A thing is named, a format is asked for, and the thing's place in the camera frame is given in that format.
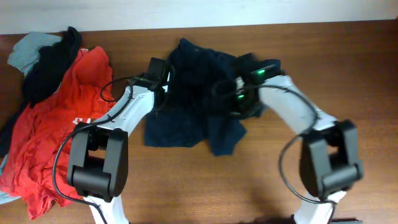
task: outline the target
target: cloth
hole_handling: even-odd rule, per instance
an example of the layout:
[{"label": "cloth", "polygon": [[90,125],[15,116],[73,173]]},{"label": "cloth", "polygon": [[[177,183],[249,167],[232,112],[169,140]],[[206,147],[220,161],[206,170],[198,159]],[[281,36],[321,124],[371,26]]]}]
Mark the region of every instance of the cloth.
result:
[{"label": "cloth", "polygon": [[[112,80],[112,73],[109,58],[101,47],[90,52],[79,50],[59,91],[34,108],[27,106],[19,116],[8,162],[0,177],[0,190],[12,196],[21,195],[31,219],[46,213],[53,201],[61,207],[71,204],[53,187],[55,155],[79,121],[89,123],[92,118],[98,119],[114,105],[100,98],[101,88]],[[113,99],[111,86],[103,95]],[[68,141],[59,157],[56,179],[63,193],[78,198],[76,190],[66,180],[70,144]]]},{"label": "cloth", "polygon": [[[246,130],[239,119],[223,115],[229,111],[231,102],[215,98],[211,89],[218,81],[236,78],[230,69],[234,59],[232,55],[181,39],[168,57],[176,73],[168,87],[168,104],[172,109],[146,116],[145,145],[192,147],[208,139],[215,156],[231,155]],[[234,82],[227,83],[232,85],[226,86],[225,91],[236,88]]]},{"label": "cloth", "polygon": [[39,61],[39,49],[60,42],[61,39],[56,35],[31,32],[12,48],[13,52],[8,57],[7,63],[23,72],[26,77],[33,65]]},{"label": "cloth", "polygon": [[[4,157],[11,145],[12,130],[25,107],[31,102],[33,107],[36,103],[52,95],[59,87],[63,75],[75,60],[77,51],[81,45],[81,35],[73,27],[62,32],[63,38],[41,33],[30,33],[22,38],[15,46],[14,52],[10,54],[8,63],[12,66],[25,66],[27,61],[36,57],[38,62],[30,70],[22,85],[24,101],[19,111],[9,118],[0,130],[0,157]],[[37,48],[42,44],[49,44],[52,41],[61,40],[53,46],[44,46],[38,52]]]},{"label": "cloth", "polygon": [[34,107],[59,87],[63,75],[76,58],[81,46],[81,35],[73,27],[62,32],[63,38],[53,46],[45,46],[39,50],[40,60],[27,74],[22,84],[24,100]]},{"label": "cloth", "polygon": [[[2,163],[0,165],[0,176],[2,175],[2,170],[4,169],[4,166],[6,165],[6,162],[7,162],[7,156],[4,157],[4,159],[3,159],[3,161],[2,161]],[[19,198],[20,198],[19,196],[18,197],[13,197],[13,196],[10,196],[7,193],[4,193],[4,192],[0,191],[0,205],[4,204],[4,203],[12,202],[12,201],[17,200]]]}]

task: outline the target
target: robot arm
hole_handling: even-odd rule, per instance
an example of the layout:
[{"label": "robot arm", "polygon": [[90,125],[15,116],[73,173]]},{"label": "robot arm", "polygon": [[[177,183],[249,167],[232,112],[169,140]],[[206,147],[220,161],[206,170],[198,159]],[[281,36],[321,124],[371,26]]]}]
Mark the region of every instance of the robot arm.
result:
[{"label": "robot arm", "polygon": [[[159,104],[159,99],[162,99],[166,89],[163,88],[166,84],[164,77],[168,77],[165,74],[169,74],[169,70],[165,61],[152,59],[149,71],[151,69],[155,75],[149,80],[138,80],[135,83],[132,100],[119,116],[112,122],[78,133],[72,141],[68,184],[74,186],[85,200],[100,205],[108,223],[128,223],[121,202],[121,192],[126,184],[128,172],[128,136],[138,122]],[[281,86],[304,96],[287,75],[265,75],[260,79],[253,76],[267,73],[267,68],[248,73],[250,75],[244,78],[245,85]],[[296,134],[302,133],[311,125],[311,109],[295,95],[277,88],[259,88],[252,91],[256,92],[255,103],[260,101],[272,108]],[[118,103],[98,121],[116,114],[129,97],[131,92],[127,87]],[[362,163],[358,159],[358,134],[350,121],[339,122],[313,106],[318,112],[318,120],[313,130],[301,135],[303,141],[300,176],[308,191],[307,198],[318,201],[328,199],[337,203],[352,184],[363,176]],[[329,155],[329,146],[337,147],[338,152]],[[88,150],[97,148],[106,150],[105,159],[88,155]],[[103,223],[98,211],[93,207],[91,210],[96,223]],[[332,213],[333,205],[330,203],[314,204],[302,201],[294,220],[297,224],[326,224]]]},{"label": "robot arm", "polygon": [[[287,75],[274,76],[265,80],[264,84],[288,88],[304,96]],[[310,108],[291,93],[276,88],[260,88],[259,99],[296,134],[306,130],[313,121],[314,114]],[[358,134],[351,122],[340,123],[314,104],[313,107],[318,113],[318,120],[313,132],[303,136],[300,163],[301,178],[312,193],[307,192],[305,197],[316,201],[320,201],[320,197],[338,203],[346,195],[345,190],[363,176],[362,163],[358,159]],[[340,136],[332,140],[332,135]],[[328,146],[338,147],[337,154],[328,155]],[[328,223],[334,209],[331,203],[314,204],[302,200],[300,209],[294,214],[294,221],[296,224]]]}]

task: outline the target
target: black cable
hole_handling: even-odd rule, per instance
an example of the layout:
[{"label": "black cable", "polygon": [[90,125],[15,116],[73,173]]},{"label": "black cable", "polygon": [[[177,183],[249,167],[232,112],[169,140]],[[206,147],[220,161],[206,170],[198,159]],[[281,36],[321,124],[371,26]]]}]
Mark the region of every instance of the black cable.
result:
[{"label": "black cable", "polygon": [[232,83],[232,84],[236,84],[236,81],[233,79],[224,79],[224,80],[220,80],[218,82],[216,82],[212,87],[211,87],[211,94],[213,96],[220,96],[219,93],[217,93],[217,89],[223,85],[223,84],[228,84],[228,83]]},{"label": "black cable", "polygon": [[331,206],[332,206],[332,208],[331,208],[332,210],[331,210],[330,218],[328,220],[328,224],[331,223],[333,216],[335,215],[335,212],[336,212],[336,204],[333,203]]},{"label": "black cable", "polygon": [[310,124],[310,126],[305,129],[304,131],[302,131],[300,134],[294,136],[294,138],[292,138],[281,150],[280,154],[279,154],[279,159],[278,159],[278,170],[279,170],[279,175],[282,178],[284,184],[286,185],[286,187],[294,194],[296,195],[299,199],[308,202],[308,203],[314,203],[314,204],[325,204],[325,203],[331,203],[333,206],[337,205],[336,202],[332,201],[332,200],[323,200],[323,201],[316,201],[316,200],[312,200],[309,199],[307,197],[304,197],[303,195],[299,194],[289,183],[289,181],[287,180],[283,168],[282,168],[282,162],[283,162],[283,158],[285,156],[285,153],[287,152],[287,150],[300,138],[301,135],[303,134],[307,134],[309,131],[311,131],[313,129],[313,127],[316,125],[316,123],[318,122],[318,112],[315,109],[315,107],[312,105],[311,102],[309,102],[306,97],[302,96],[300,93],[297,93],[296,91],[293,91],[289,88],[286,87],[282,87],[282,86],[278,86],[278,85],[254,85],[254,86],[245,86],[242,87],[236,91],[233,91],[231,93],[227,93],[225,95],[222,96],[222,98],[227,98],[230,96],[235,95],[236,93],[243,91],[243,90],[253,90],[253,89],[259,89],[259,88],[273,88],[273,89],[278,89],[278,90],[283,90],[286,91],[287,93],[291,93],[293,95],[295,95],[296,97],[298,97],[302,102],[304,102],[308,108],[310,108],[310,110],[312,111],[312,113],[314,114],[313,116],[313,120]]},{"label": "black cable", "polygon": [[99,95],[100,95],[100,97],[102,98],[102,100],[104,100],[104,101],[106,101],[106,102],[114,102],[113,100],[107,100],[107,99],[105,99],[105,98],[103,97],[103,95],[102,95],[103,90],[104,90],[108,85],[110,85],[110,84],[112,84],[112,83],[114,83],[114,82],[118,82],[118,81],[121,81],[121,80],[127,80],[127,83],[128,83],[128,85],[129,85],[129,87],[130,87],[130,95],[129,95],[129,98],[127,99],[127,102],[125,102],[125,104],[120,108],[120,110],[119,110],[118,112],[116,112],[114,115],[110,116],[110,117],[107,118],[106,120],[91,123],[91,124],[89,124],[89,125],[87,125],[87,126],[84,126],[84,127],[82,127],[82,128],[79,128],[79,129],[77,129],[77,130],[74,130],[72,133],[70,133],[70,134],[65,138],[65,140],[63,140],[63,142],[61,143],[61,146],[60,146],[60,148],[59,148],[59,150],[58,150],[58,152],[57,152],[57,155],[55,155],[54,166],[53,166],[53,168],[52,168],[52,182],[53,182],[55,191],[56,191],[61,197],[65,198],[65,199],[68,199],[68,200],[71,200],[72,202],[83,203],[83,204],[91,205],[91,206],[95,207],[95,209],[97,209],[99,215],[101,216],[101,218],[102,218],[104,224],[107,224],[107,222],[106,222],[106,219],[105,219],[105,217],[104,217],[104,214],[103,214],[103,212],[101,211],[99,205],[97,205],[97,204],[95,204],[95,203],[93,203],[93,202],[87,202],[87,201],[85,201],[85,200],[81,200],[81,199],[76,199],[76,198],[69,197],[69,196],[63,194],[63,193],[60,191],[60,189],[58,188],[58,185],[57,185],[56,178],[55,178],[55,175],[56,175],[56,173],[57,173],[57,163],[58,163],[58,159],[59,159],[59,157],[60,157],[60,154],[61,154],[61,152],[62,152],[62,149],[65,147],[65,145],[66,145],[66,143],[69,141],[69,139],[73,138],[77,133],[79,133],[79,132],[81,132],[81,131],[83,131],[83,130],[86,130],[86,129],[95,127],[95,126],[97,126],[97,125],[105,124],[105,123],[107,123],[107,122],[112,121],[114,118],[116,118],[117,116],[119,116],[119,114],[126,108],[126,106],[127,106],[127,105],[130,103],[130,101],[132,100],[132,94],[133,94],[132,83],[130,82],[129,78],[132,78],[132,77],[118,78],[118,79],[116,79],[116,80],[113,80],[113,81],[107,83],[107,84],[101,89],[101,92],[100,92]]}]

